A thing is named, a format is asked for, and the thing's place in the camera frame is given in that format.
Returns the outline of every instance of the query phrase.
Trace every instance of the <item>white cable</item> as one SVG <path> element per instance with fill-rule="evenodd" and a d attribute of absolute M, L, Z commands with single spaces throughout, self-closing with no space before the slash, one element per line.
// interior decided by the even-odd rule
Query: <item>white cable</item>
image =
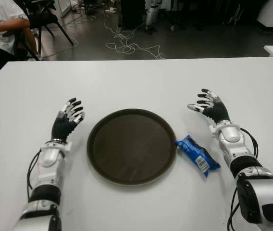
<path fill-rule="evenodd" d="M 138 28 L 140 28 L 141 26 L 143 26 L 145 23 L 142 23 L 141 25 L 139 25 L 138 27 L 136 27 L 133 31 L 126 30 L 126 31 L 123 31 L 122 33 L 120 33 L 120 32 L 117 33 L 117 32 L 114 32 L 112 30 L 112 28 L 110 28 L 110 27 L 108 27 L 106 25 L 106 20 L 107 20 L 107 18 L 109 16 L 106 15 L 104 12 L 102 12 L 102 13 L 106 16 L 106 19 L 104 20 L 104 27 L 106 29 L 110 30 L 114 34 L 114 38 L 115 39 L 119 38 L 120 39 L 120 43 L 121 43 L 121 46 L 116 46 L 115 42 L 108 42 L 108 43 L 105 44 L 105 46 L 107 48 L 112 49 L 112 50 L 116 50 L 116 52 L 123 53 L 123 54 L 133 54 L 136 51 L 146 51 L 146 52 L 150 53 L 153 57 L 155 57 L 155 59 L 165 59 L 164 57 L 162 57 L 162 55 L 164 55 L 164 54 L 160 53 L 160 45 L 142 48 L 142 47 L 140 47 L 136 43 L 128 44 L 128 40 L 132 39 L 135 36 L 135 31 Z M 158 54 L 157 55 L 155 55 L 151 51 L 149 51 L 149 49 L 153 49 L 153 48 L 158 49 Z"/>
<path fill-rule="evenodd" d="M 48 55 L 48 56 L 44 56 L 44 59 L 49 58 L 49 57 L 51 57 L 51 56 L 54 56 L 54 55 L 56 55 L 56 54 L 62 53 L 63 51 L 67 51 L 67 50 L 70 50 L 70 49 L 73 49 L 73 48 L 76 48 L 77 46 L 79 46 L 79 42 L 78 42 L 75 38 L 73 38 L 73 37 L 71 37 L 71 36 L 69 36 L 69 37 L 70 37 L 72 40 L 74 40 L 74 41 L 76 42 L 76 45 L 74 45 L 73 47 L 67 48 L 67 49 L 65 49 L 65 50 L 56 52 L 56 53 L 54 53 L 54 54 L 51 54 L 51 55 Z"/>

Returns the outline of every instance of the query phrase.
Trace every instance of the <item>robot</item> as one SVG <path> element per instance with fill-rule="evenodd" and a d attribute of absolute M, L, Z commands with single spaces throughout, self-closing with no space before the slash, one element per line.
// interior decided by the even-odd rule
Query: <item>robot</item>
<path fill-rule="evenodd" d="M 155 31 L 152 27 L 152 24 L 157 21 L 159 6 L 161 5 L 162 0 L 151 0 L 150 8 L 147 11 L 146 15 L 146 23 L 145 23 L 145 31 L 151 33 L 151 31 Z"/>
<path fill-rule="evenodd" d="M 188 108 L 216 123 L 210 130 L 235 178 L 242 217 L 262 231 L 273 231 L 273 173 L 246 147 L 240 126 L 230 120 L 221 99 L 211 90 L 202 92 L 198 94 L 203 99 L 197 101 L 199 105 L 189 104 Z"/>
<path fill-rule="evenodd" d="M 216 126 L 210 126 L 210 130 L 219 141 L 224 159 L 235 178 L 243 218 L 262 231 L 273 231 L 273 173 L 264 168 L 247 148 L 240 126 L 230 120 L 221 99 L 211 90 L 202 89 L 202 92 L 198 96 L 203 100 L 197 101 L 197 105 L 189 104 L 188 108 L 215 122 Z M 66 139 L 84 118 L 80 104 L 75 98 L 65 104 L 55 119 L 51 140 L 36 155 L 36 184 L 14 231 L 62 230 L 58 207 L 65 155 L 69 153 L 71 145 Z"/>
<path fill-rule="evenodd" d="M 71 148 L 71 143 L 67 143 L 66 139 L 84 118 L 80 104 L 81 101 L 73 98 L 59 111 L 52 127 L 51 140 L 36 154 L 38 175 L 34 187 L 29 181 L 35 162 L 30 164 L 27 181 L 32 192 L 31 196 L 28 194 L 28 203 L 24 206 L 14 231 L 62 230 L 58 208 L 61 202 L 65 156 Z"/>

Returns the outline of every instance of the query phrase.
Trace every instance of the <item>wire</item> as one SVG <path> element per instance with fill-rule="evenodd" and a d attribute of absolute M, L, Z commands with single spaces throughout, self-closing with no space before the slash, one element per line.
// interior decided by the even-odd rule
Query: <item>wire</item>
<path fill-rule="evenodd" d="M 229 230 L 229 225 L 231 224 L 232 218 L 233 218 L 235 212 L 238 210 L 238 208 L 239 208 L 239 203 L 236 205 L 236 207 L 234 208 L 234 210 L 231 212 L 231 215 L 229 216 L 229 219 L 228 219 L 228 222 L 227 222 L 227 231 L 230 231 Z"/>
<path fill-rule="evenodd" d="M 62 50 L 62 51 L 56 52 L 56 53 L 51 54 L 51 55 L 48 55 L 48 56 L 44 56 L 44 59 L 49 58 L 49 57 L 51 57 L 51 56 L 54 56 L 54 55 L 56 55 L 56 54 L 62 53 L 63 51 L 67 51 L 67 50 L 70 50 L 70 49 L 73 49 L 73 48 L 76 48 L 77 46 L 79 46 L 79 42 L 78 42 L 75 38 L 73 38 L 73 37 L 71 37 L 71 36 L 69 36 L 69 37 L 70 37 L 72 40 L 74 40 L 74 41 L 76 42 L 76 45 L 75 45 L 75 46 L 70 47 L 70 48 L 67 48 L 67 49 L 64 49 L 64 50 Z"/>
<path fill-rule="evenodd" d="M 105 46 L 108 49 L 116 50 L 116 52 L 123 53 L 123 54 L 133 54 L 136 51 L 145 51 L 145 52 L 148 52 L 149 54 L 151 54 L 155 59 L 165 59 L 162 56 L 164 54 L 160 53 L 160 45 L 142 48 L 136 43 L 131 43 L 131 44 L 128 43 L 128 40 L 132 39 L 135 36 L 135 31 L 137 29 L 139 29 L 140 27 L 142 27 L 145 23 L 142 23 L 141 25 L 137 26 L 133 31 L 126 30 L 123 32 L 115 32 L 115 31 L 113 31 L 112 28 L 110 28 L 106 25 L 106 20 L 109 16 L 106 15 L 103 11 L 100 11 L 100 12 L 102 12 L 106 17 L 106 19 L 104 20 L 104 23 L 103 23 L 104 27 L 106 29 L 110 30 L 114 34 L 115 39 L 120 39 L 120 43 L 121 43 L 121 46 L 117 46 L 115 42 L 106 43 Z M 150 49 L 157 49 L 157 52 L 158 52 L 157 55 L 155 55 L 154 53 L 149 51 Z"/>
<path fill-rule="evenodd" d="M 253 154 L 254 154 L 255 158 L 258 158 L 258 143 L 257 143 L 256 139 L 244 128 L 241 128 L 241 130 L 250 136 L 250 138 L 252 140 L 252 143 L 253 143 Z M 240 206 L 239 203 L 238 203 L 236 205 L 236 207 L 234 208 L 234 210 L 233 210 L 236 192 L 237 192 L 237 188 L 235 188 L 233 198 L 232 198 L 231 213 L 230 213 L 230 216 L 229 216 L 228 221 L 227 221 L 227 231 L 230 231 L 229 227 L 231 227 L 232 231 L 235 231 L 235 229 L 233 227 L 233 216 L 234 216 L 235 212 L 238 210 L 238 208 Z"/>
<path fill-rule="evenodd" d="M 232 215 L 232 211 L 233 211 L 233 206 L 234 206 L 234 200 L 235 200 L 236 192 L 237 192 L 237 188 L 235 188 L 235 191 L 234 191 L 234 194 L 233 194 L 233 199 L 232 199 L 232 204 L 231 204 L 231 213 L 230 213 L 230 216 Z M 234 227 L 233 227 L 233 221 L 232 221 L 232 219 L 230 219 L 230 225 L 231 225 L 232 230 L 235 231 L 235 230 L 234 230 Z"/>
<path fill-rule="evenodd" d="M 38 153 L 35 154 L 35 156 L 33 157 L 33 159 L 31 160 L 31 163 L 29 165 L 29 168 L 27 170 L 27 175 L 26 175 L 26 190 L 27 190 L 27 199 L 29 200 L 30 199 L 30 193 L 29 193 L 29 188 L 30 189 L 33 189 L 32 188 L 32 185 L 31 185 L 31 182 L 30 182 L 30 176 L 31 176 L 31 172 L 35 166 L 35 164 L 37 163 L 38 161 L 38 158 L 39 158 L 39 154 L 41 152 L 41 149 L 39 150 Z"/>

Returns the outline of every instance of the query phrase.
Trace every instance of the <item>human arm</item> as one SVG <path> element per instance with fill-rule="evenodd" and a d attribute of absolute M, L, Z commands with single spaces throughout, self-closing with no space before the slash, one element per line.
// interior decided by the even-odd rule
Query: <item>human arm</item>
<path fill-rule="evenodd" d="M 7 22 L 0 23 L 0 32 L 2 31 L 11 31 L 19 30 L 23 28 L 30 27 L 30 22 L 27 19 L 15 18 Z"/>

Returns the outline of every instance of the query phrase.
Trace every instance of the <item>black chair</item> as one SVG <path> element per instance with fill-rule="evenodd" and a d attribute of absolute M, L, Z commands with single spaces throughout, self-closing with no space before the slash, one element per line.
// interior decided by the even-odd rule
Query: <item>black chair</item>
<path fill-rule="evenodd" d="M 50 9 L 55 9 L 54 0 L 14 0 L 27 14 L 27 17 L 31 24 L 31 29 L 38 29 L 38 53 L 41 54 L 41 34 L 42 27 L 54 37 L 52 31 L 48 28 L 48 24 L 56 24 L 68 41 L 73 46 L 74 43 L 64 31 L 63 27 L 60 25 L 57 16 L 52 14 Z"/>
<path fill-rule="evenodd" d="M 27 43 L 25 41 L 25 38 L 24 38 L 24 35 L 22 33 L 22 30 L 7 31 L 2 36 L 3 37 L 15 36 L 15 42 L 14 42 L 14 45 L 13 45 L 13 51 L 14 51 L 14 55 L 15 55 L 17 61 L 24 61 L 24 60 L 26 60 L 28 58 L 28 56 L 27 56 L 28 53 L 30 53 L 30 55 L 36 61 L 39 61 L 39 59 L 37 58 L 37 56 L 33 53 L 33 51 L 27 45 Z M 19 43 L 21 43 L 22 46 L 25 49 L 18 48 Z"/>

